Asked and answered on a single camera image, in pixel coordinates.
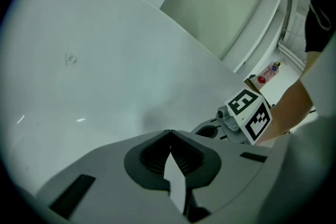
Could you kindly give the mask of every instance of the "bottle label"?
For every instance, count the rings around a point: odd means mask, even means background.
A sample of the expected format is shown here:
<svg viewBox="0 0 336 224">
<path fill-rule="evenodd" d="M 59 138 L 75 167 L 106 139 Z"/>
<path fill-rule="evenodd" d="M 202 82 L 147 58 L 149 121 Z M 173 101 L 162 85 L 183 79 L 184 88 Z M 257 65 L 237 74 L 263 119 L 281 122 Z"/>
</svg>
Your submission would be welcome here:
<svg viewBox="0 0 336 224">
<path fill-rule="evenodd" d="M 265 84 L 266 79 L 263 76 L 258 76 L 258 82 L 261 83 L 261 84 Z"/>
<path fill-rule="evenodd" d="M 267 81 L 269 81 L 272 77 L 274 77 L 274 73 L 272 71 L 271 68 L 267 68 L 264 73 L 262 73 L 262 75 L 260 77 L 263 77 L 264 79 L 264 83 L 266 83 Z"/>
</svg>

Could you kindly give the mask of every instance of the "black object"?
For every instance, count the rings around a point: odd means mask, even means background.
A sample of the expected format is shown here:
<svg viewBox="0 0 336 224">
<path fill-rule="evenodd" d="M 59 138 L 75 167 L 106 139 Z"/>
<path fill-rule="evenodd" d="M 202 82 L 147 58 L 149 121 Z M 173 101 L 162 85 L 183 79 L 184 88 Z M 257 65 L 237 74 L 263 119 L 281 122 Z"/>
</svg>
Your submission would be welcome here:
<svg viewBox="0 0 336 224">
<path fill-rule="evenodd" d="M 214 150 L 175 130 L 165 130 L 130 149 L 124 159 L 125 170 L 143 188 L 170 190 L 170 183 L 163 178 L 170 152 L 185 176 L 187 188 L 209 185 L 222 165 Z"/>
<path fill-rule="evenodd" d="M 218 111 L 217 114 L 218 114 L 218 117 L 219 117 L 220 119 L 223 118 L 223 113 L 222 113 L 222 111 Z"/>
<path fill-rule="evenodd" d="M 266 128 L 267 124 L 270 122 L 270 117 L 267 113 L 267 109 L 264 105 L 264 103 L 261 103 L 258 110 L 255 112 L 255 114 L 252 116 L 252 118 L 249 120 L 249 122 L 246 124 L 245 128 L 252 137 L 252 139 L 255 141 L 258 139 L 260 134 L 263 132 L 263 130 Z M 255 133 L 252 124 L 260 124 L 262 125 L 261 128 L 258 129 L 258 133 Z"/>
<path fill-rule="evenodd" d="M 218 127 L 220 126 L 207 125 L 199 129 L 196 134 L 208 138 L 215 138 L 218 134 Z"/>
<path fill-rule="evenodd" d="M 243 153 L 241 153 L 240 156 L 243 157 L 243 158 L 251 159 L 253 161 L 261 162 L 261 163 L 264 163 L 266 161 L 266 159 L 267 159 L 266 156 L 262 156 L 262 155 L 258 155 L 258 154 L 253 154 L 253 153 L 250 153 L 250 152 L 243 152 Z"/>
<path fill-rule="evenodd" d="M 69 218 L 85 193 L 96 179 L 92 176 L 80 175 L 53 204 L 50 209 L 64 218 Z"/>
<path fill-rule="evenodd" d="M 204 207 L 198 207 L 191 189 L 187 189 L 183 215 L 191 222 L 197 222 L 210 215 Z"/>
</svg>

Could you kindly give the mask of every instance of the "white wall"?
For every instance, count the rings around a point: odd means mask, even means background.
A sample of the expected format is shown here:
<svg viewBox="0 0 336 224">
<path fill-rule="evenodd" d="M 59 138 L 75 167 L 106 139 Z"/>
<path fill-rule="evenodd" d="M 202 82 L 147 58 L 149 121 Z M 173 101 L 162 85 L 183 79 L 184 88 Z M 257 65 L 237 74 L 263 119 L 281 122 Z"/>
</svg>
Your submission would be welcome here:
<svg viewBox="0 0 336 224">
<path fill-rule="evenodd" d="M 259 1 L 244 30 L 239 34 L 227 54 L 221 59 L 231 71 L 237 72 L 244 62 L 251 62 L 251 58 L 255 59 L 252 62 L 258 61 L 257 59 L 264 55 L 263 52 L 269 49 L 275 36 L 279 35 L 278 32 L 282 29 L 281 24 L 285 17 L 284 13 L 280 11 L 277 13 L 280 1 Z"/>
<path fill-rule="evenodd" d="M 258 73 L 260 67 L 264 66 L 266 61 L 269 61 L 268 58 L 278 45 L 284 17 L 285 14 L 280 10 L 277 10 L 257 48 L 253 51 L 247 61 L 245 61 L 245 63 L 237 70 L 236 74 L 242 80 L 249 78 L 252 74 Z"/>
<path fill-rule="evenodd" d="M 161 10 L 221 59 L 260 0 L 165 0 Z"/>
</svg>

